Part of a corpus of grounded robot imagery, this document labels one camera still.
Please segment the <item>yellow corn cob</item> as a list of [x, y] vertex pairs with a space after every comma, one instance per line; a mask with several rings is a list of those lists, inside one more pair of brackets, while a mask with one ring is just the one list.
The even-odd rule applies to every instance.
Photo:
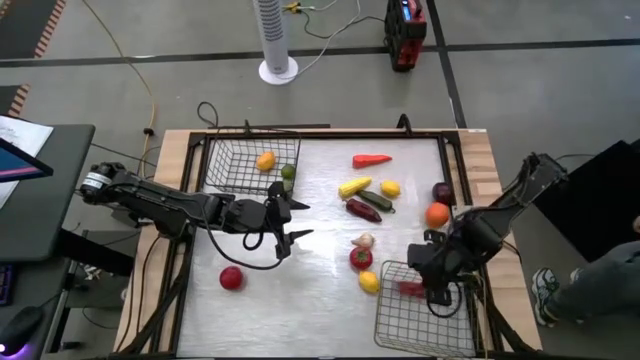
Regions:
[[358, 191], [366, 189], [371, 182], [372, 178], [369, 176], [350, 180], [338, 187], [338, 194], [343, 199], [349, 198], [355, 195]]

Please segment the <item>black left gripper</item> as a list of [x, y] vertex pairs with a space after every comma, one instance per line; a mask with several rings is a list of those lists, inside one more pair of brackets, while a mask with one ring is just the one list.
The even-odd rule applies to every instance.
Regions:
[[270, 198], [281, 197], [287, 200], [291, 210], [306, 210], [308, 205], [298, 202], [292, 198], [288, 198], [287, 192], [284, 191], [283, 182], [276, 181], [272, 183], [267, 190], [267, 198], [263, 203], [254, 200], [243, 199], [238, 200], [236, 205], [239, 206], [238, 231], [245, 233], [243, 238], [243, 247], [248, 251], [257, 250], [263, 242], [264, 234], [269, 232], [276, 238], [276, 258], [285, 259], [291, 254], [291, 246], [295, 240], [313, 232], [313, 229], [292, 231], [285, 234], [284, 225], [273, 226], [268, 218], [267, 205]]

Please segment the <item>orange fruit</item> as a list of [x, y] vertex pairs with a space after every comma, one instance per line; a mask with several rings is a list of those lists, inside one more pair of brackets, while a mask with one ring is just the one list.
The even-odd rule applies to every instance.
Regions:
[[429, 228], [437, 229], [449, 221], [449, 207], [440, 202], [433, 202], [425, 211], [425, 221]]

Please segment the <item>backlit keyboard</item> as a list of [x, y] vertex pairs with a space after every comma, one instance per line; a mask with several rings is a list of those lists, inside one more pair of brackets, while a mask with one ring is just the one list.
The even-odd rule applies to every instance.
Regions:
[[0, 306], [7, 306], [10, 304], [14, 279], [14, 266], [10, 264], [0, 264]]

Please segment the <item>purple onion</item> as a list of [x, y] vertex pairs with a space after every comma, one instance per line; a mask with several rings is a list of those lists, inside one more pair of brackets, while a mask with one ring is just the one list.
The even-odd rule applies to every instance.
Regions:
[[446, 182], [437, 182], [432, 187], [432, 197], [435, 202], [445, 204], [447, 206], [452, 204], [455, 199], [452, 188]]

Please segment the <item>dark grey desk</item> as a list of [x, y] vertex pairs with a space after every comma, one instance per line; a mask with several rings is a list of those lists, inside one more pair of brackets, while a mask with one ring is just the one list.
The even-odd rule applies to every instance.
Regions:
[[53, 255], [94, 133], [93, 125], [53, 128], [37, 155], [53, 175], [19, 182], [0, 208], [0, 263], [37, 262]]

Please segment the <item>black side cart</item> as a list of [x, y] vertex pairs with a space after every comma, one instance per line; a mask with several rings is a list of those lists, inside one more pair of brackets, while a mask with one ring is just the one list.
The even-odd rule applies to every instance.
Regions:
[[640, 240], [640, 139], [619, 141], [535, 200], [538, 210], [588, 262]]

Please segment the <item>red black power tool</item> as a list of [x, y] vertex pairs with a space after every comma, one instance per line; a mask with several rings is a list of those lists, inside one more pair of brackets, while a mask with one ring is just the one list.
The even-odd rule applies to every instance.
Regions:
[[412, 70], [427, 34], [427, 18], [420, 0], [388, 0], [384, 32], [392, 69]]

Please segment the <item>red apple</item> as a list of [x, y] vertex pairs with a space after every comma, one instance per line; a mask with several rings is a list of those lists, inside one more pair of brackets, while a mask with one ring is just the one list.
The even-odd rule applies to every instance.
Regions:
[[219, 274], [220, 285], [229, 291], [235, 291], [243, 286], [244, 275], [237, 266], [228, 266]]

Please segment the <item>orange red carrot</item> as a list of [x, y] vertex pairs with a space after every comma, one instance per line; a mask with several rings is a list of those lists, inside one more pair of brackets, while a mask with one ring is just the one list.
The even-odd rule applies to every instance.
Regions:
[[379, 165], [391, 160], [391, 156], [383, 154], [358, 154], [352, 157], [352, 167], [354, 169], [361, 169], [369, 166]]

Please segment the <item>dark red pepper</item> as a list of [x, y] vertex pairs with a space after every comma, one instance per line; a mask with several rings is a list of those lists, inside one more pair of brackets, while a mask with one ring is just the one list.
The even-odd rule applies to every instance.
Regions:
[[364, 220], [367, 220], [369, 222], [372, 222], [372, 223], [382, 222], [382, 218], [379, 215], [379, 213], [374, 208], [372, 208], [371, 206], [361, 201], [358, 201], [355, 199], [349, 199], [346, 202], [346, 210], [351, 214], [357, 217], [360, 217]]

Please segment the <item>dark green cucumber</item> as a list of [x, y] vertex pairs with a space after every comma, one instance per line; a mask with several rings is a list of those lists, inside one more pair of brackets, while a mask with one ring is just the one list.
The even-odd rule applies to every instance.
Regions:
[[358, 197], [360, 197], [365, 202], [373, 205], [376, 209], [381, 210], [383, 212], [394, 212], [395, 209], [393, 207], [393, 203], [391, 200], [378, 195], [374, 192], [367, 190], [360, 190], [356, 193]]

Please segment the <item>red tomato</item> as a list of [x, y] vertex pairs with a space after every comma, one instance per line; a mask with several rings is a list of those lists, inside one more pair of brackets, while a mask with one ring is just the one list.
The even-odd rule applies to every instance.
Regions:
[[373, 263], [372, 252], [366, 247], [356, 247], [349, 254], [349, 262], [355, 269], [367, 270]]

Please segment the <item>bright red chili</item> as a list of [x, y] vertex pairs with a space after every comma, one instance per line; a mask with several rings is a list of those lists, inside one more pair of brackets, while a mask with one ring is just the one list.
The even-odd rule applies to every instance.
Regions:
[[421, 283], [398, 281], [396, 283], [397, 291], [404, 296], [413, 296], [417, 298], [424, 298], [426, 296], [426, 290]]

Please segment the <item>white tower fan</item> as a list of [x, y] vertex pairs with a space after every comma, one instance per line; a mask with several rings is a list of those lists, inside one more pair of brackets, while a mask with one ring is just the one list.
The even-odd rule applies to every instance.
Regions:
[[284, 85], [295, 79], [298, 64], [288, 54], [286, 28], [280, 0], [253, 0], [260, 34], [263, 61], [260, 78], [271, 85]]

